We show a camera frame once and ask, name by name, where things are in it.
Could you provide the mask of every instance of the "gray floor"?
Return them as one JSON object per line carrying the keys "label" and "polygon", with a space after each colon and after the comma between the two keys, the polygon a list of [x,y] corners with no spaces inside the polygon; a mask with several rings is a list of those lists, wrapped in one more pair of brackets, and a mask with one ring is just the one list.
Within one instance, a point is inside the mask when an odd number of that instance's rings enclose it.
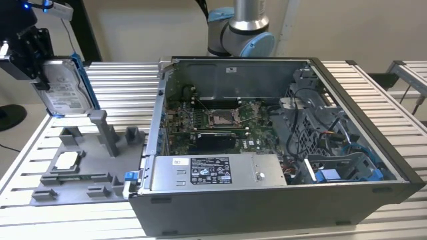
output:
{"label": "gray floor", "polygon": [[[47,116],[45,104],[22,105],[29,112],[25,122],[13,129],[0,132],[0,144],[22,150]],[[19,153],[0,147],[0,179],[7,173]]]}

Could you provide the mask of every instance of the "cable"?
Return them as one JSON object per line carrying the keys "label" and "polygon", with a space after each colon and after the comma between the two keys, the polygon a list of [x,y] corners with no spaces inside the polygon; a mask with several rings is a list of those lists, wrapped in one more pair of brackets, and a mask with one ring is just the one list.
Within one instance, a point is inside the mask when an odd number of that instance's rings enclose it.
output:
{"label": "cable", "polygon": [[272,114],[273,111],[282,109],[281,105],[273,105],[268,107],[268,113]]}
{"label": "cable", "polygon": [[413,111],[413,115],[416,116],[417,112],[420,111],[420,107],[421,105],[417,105],[416,108],[414,108],[414,111]]}
{"label": "cable", "polygon": [[334,132],[334,128],[336,128],[337,124],[340,124],[340,122],[341,122],[341,118],[338,117],[338,118],[336,119],[333,125],[332,125],[332,126],[329,127],[329,129],[328,129],[329,132]]}
{"label": "cable", "polygon": [[2,144],[0,144],[0,147],[5,148],[5,149],[13,150],[13,151],[15,151],[15,152],[18,152],[18,153],[22,152],[21,150],[17,150],[15,148],[11,148],[11,147],[5,146],[5,145],[2,145]]}
{"label": "cable", "polygon": [[405,99],[406,99],[406,97],[408,97],[408,94],[409,94],[410,89],[412,89],[412,85],[408,87],[408,90],[406,90],[406,92],[405,92],[405,94],[404,94],[404,96],[402,96],[402,99],[401,99],[400,104],[402,104],[402,103],[404,103],[404,100],[405,100]]}
{"label": "cable", "polygon": [[373,151],[372,151],[368,147],[362,146],[360,143],[353,143],[353,144],[349,144],[348,146],[345,146],[345,147],[342,148],[342,150],[341,150],[341,154],[342,154],[342,155],[346,155],[346,150],[348,150],[349,148],[352,148],[352,147],[361,148],[361,149],[368,153],[369,158],[372,159],[372,161],[374,162],[374,164],[377,164],[377,160],[376,160],[376,156],[374,156]]}
{"label": "cable", "polygon": [[209,11],[207,0],[195,0],[195,2],[199,4],[199,7],[201,7],[202,12],[203,12],[205,17],[206,17],[206,21],[209,21],[209,19],[210,19],[210,11]]}
{"label": "cable", "polygon": [[298,160],[300,159],[300,155],[293,153],[292,152],[292,148],[290,148],[290,145],[292,145],[292,140],[293,140],[293,137],[294,137],[294,134],[296,134],[296,131],[297,131],[297,126],[300,124],[300,105],[297,103],[297,93],[294,94],[294,103],[296,103],[296,117],[294,117],[294,124],[293,124],[293,129],[292,129],[292,134],[288,138],[288,141],[286,141],[286,150],[289,152],[289,154]]}
{"label": "cable", "polygon": [[61,19],[61,21],[62,21],[62,24],[65,25],[65,28],[66,28],[67,33],[69,33],[69,39],[70,39],[70,43],[71,43],[73,50],[74,50],[74,52],[77,53],[77,49],[75,49],[75,45],[74,45],[74,41],[73,41],[73,35],[71,35],[70,31],[69,31],[69,28],[67,28],[65,19]]}
{"label": "cable", "polygon": [[353,143],[353,139],[352,139],[352,137],[350,137],[350,134],[349,134],[349,132],[348,132],[348,129],[345,128],[344,122],[340,121],[338,124],[340,124],[340,127],[342,128],[342,131],[344,131],[344,133],[345,133],[348,142],[352,144],[352,143]]}
{"label": "cable", "polygon": [[187,85],[185,85],[183,87],[182,87],[182,89],[181,89],[181,98],[182,99],[185,99],[185,93],[186,93],[186,88],[194,88],[195,87],[195,85],[191,85],[191,84],[187,84]]}

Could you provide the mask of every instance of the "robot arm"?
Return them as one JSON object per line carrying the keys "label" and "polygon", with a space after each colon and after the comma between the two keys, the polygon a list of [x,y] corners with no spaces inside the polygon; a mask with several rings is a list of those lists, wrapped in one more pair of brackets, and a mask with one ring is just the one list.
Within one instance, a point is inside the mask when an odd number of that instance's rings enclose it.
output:
{"label": "robot arm", "polygon": [[37,80],[35,88],[49,91],[43,64],[55,55],[54,47],[50,31],[37,28],[33,10],[43,6],[21,0],[0,0],[0,6],[0,67],[18,80]]}
{"label": "robot arm", "polygon": [[209,15],[209,52],[220,57],[270,57],[276,36],[269,32],[266,0],[234,0]]}

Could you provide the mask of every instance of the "blue latch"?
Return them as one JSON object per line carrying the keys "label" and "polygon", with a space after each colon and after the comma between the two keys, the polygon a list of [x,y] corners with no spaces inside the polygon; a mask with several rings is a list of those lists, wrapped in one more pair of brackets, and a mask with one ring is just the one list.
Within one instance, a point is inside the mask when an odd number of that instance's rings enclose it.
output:
{"label": "blue latch", "polygon": [[139,180],[139,172],[135,172],[135,171],[129,171],[125,175],[125,181],[126,182],[135,182]]}
{"label": "blue latch", "polygon": [[373,172],[373,176],[370,176],[368,180],[370,182],[378,182],[378,181],[382,181],[384,179],[385,179],[385,175],[382,171],[380,169],[376,169],[376,171]]}
{"label": "blue latch", "polygon": [[318,171],[316,173],[316,178],[318,179],[318,183],[326,183],[328,182],[326,177],[322,174],[322,171]]}

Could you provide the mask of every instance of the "aluminum roller conveyor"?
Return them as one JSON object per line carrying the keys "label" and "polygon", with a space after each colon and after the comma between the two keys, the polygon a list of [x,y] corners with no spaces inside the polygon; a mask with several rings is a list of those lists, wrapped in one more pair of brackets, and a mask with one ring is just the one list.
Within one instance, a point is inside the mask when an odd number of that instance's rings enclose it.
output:
{"label": "aluminum roller conveyor", "polygon": [[[358,65],[324,62],[362,110],[427,182],[427,129],[381,88]],[[138,126],[150,134],[155,95],[157,63],[94,63],[89,76],[107,121],[117,131]],[[145,230],[131,204],[98,203],[31,207],[34,189],[62,144],[63,127],[98,132],[82,116],[46,117],[27,146],[0,181],[0,239],[143,239]],[[300,239],[402,240],[427,239],[427,188],[405,203],[382,207],[360,225],[191,237],[194,240]]]}
{"label": "aluminum roller conveyor", "polygon": [[388,72],[397,74],[427,97],[427,61],[394,61]]}

